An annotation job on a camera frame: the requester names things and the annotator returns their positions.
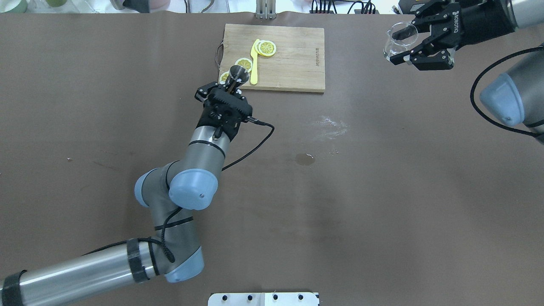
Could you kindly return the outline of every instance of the lemon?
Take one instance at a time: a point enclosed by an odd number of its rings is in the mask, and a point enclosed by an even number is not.
[[[270,40],[261,40],[257,45],[257,52],[262,56],[273,56],[276,54],[276,44]]]
[[[248,72],[250,72],[250,71],[251,71],[251,68],[253,67],[253,62],[251,61],[251,59],[243,57],[243,58],[239,58],[239,59],[236,61],[235,65],[242,66],[242,67],[244,67]]]
[[[225,82],[227,81],[227,78],[228,78],[228,71],[227,71],[227,72],[224,72],[224,73],[219,77],[219,84],[225,84]]]

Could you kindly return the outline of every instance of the light blue cap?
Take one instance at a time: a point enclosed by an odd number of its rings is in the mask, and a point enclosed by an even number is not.
[[[134,185],[134,196],[136,197],[136,200],[138,200],[138,203],[140,203],[140,205],[145,207],[145,208],[149,208],[149,205],[147,205],[144,202],[144,196],[141,193],[141,187],[144,185],[145,178],[147,177],[147,175],[149,173],[151,173],[151,171],[149,171],[148,173],[140,176],[140,178],[136,181],[136,184]]]
[[[210,171],[188,169],[174,176],[168,195],[179,207],[203,210],[212,202],[217,185],[217,178]]]
[[[191,257],[164,276],[169,283],[177,283],[197,276],[203,269],[204,258],[202,257],[202,247],[199,247]]]
[[[525,120],[520,92],[508,74],[501,74],[480,94],[480,100],[504,125],[515,126]]]

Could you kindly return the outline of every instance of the brown table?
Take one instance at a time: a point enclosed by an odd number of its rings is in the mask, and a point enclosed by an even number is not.
[[[224,24],[247,23],[324,27],[325,94],[245,92],[277,132],[196,212],[198,277],[79,305],[274,290],[318,291],[323,306],[542,303],[544,148],[480,118],[468,92],[493,61],[540,44],[544,27],[465,47],[452,71],[420,72],[382,56],[385,31],[409,19],[2,15],[0,276],[153,233],[133,185],[181,157]],[[267,132],[244,125],[227,161]]]

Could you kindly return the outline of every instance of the cutting board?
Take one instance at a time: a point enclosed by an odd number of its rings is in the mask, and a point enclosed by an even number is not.
[[[273,41],[277,51],[271,57],[258,57],[258,83],[248,82],[242,89],[325,91],[323,28],[226,24],[219,75],[228,71],[239,58],[251,59],[250,51],[256,39]]]

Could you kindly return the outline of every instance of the white bracket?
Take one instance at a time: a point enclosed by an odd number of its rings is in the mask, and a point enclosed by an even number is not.
[[[257,19],[276,19],[276,0],[257,0]]]
[[[208,306],[319,306],[319,293],[261,292],[214,293]]]

